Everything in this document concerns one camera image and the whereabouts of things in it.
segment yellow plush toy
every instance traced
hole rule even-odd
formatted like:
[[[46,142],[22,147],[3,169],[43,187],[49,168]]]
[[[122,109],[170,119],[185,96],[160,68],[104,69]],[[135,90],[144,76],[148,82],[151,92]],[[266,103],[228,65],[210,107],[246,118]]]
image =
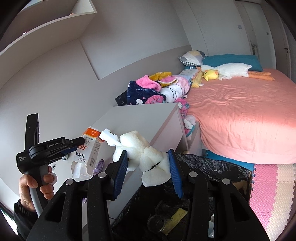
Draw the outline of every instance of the yellow plush toy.
[[[215,80],[219,77],[219,74],[217,70],[209,69],[204,72],[203,77],[206,81]]]
[[[202,75],[203,72],[199,71],[198,74],[196,75],[196,77],[194,79],[192,79],[192,88],[199,88],[201,82],[202,82]]]
[[[158,81],[158,80],[162,80],[163,78],[171,76],[171,75],[172,75],[172,72],[157,72],[156,74],[149,76],[149,79],[151,79],[153,81]]]

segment black garbage bag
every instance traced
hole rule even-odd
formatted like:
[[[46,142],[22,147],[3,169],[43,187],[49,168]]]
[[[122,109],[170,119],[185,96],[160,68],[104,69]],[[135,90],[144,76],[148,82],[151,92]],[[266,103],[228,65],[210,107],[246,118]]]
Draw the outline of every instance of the black garbage bag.
[[[206,178],[220,181],[228,178],[233,182],[247,181],[251,183],[251,172],[246,168],[225,161],[216,161],[191,154],[176,154],[179,161],[186,162],[189,167]],[[248,201],[250,192],[243,195]],[[147,222],[153,215],[170,219],[179,208],[188,211],[189,201],[180,200],[175,194],[172,180],[155,187],[141,185],[121,214],[112,225],[115,241],[177,241],[182,240],[187,215],[166,236],[161,232],[150,232]],[[213,198],[209,197],[209,216],[214,213]]]
[[[216,161],[202,156],[192,154],[176,153],[177,159],[188,164],[188,166],[199,174],[204,174],[207,179],[220,181],[227,178],[236,183],[248,181],[252,174],[248,169],[226,161]]]

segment checkered pillow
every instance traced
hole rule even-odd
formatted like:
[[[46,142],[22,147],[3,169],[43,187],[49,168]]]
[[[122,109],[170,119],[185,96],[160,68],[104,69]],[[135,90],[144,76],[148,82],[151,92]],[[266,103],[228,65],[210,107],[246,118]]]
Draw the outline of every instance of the checkered pillow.
[[[204,52],[197,51],[197,50],[191,50],[184,54],[182,57],[179,57],[179,60],[182,64],[185,66],[201,66],[202,60],[205,57]]]

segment black sleeve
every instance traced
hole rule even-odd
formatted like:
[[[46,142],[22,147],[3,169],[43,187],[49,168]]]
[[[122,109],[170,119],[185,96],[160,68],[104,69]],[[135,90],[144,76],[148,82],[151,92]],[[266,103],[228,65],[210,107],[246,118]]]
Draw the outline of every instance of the black sleeve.
[[[26,210],[20,203],[15,203],[13,216],[17,225],[17,232],[21,240],[26,240],[38,216],[36,212]]]

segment wall shelf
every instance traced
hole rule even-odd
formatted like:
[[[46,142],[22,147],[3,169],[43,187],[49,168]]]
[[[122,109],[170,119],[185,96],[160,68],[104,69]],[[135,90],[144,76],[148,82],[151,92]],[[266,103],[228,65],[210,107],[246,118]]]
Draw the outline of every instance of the wall shelf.
[[[40,11],[45,10],[52,14],[40,14]],[[16,17],[16,22],[11,23],[12,28],[6,36],[6,41],[12,42],[0,52],[0,88],[32,60],[79,38],[95,14],[96,9],[91,0],[46,0],[22,10],[20,16]],[[24,24],[19,27],[17,23],[22,19]],[[39,26],[22,34],[22,29],[30,29],[36,25]]]

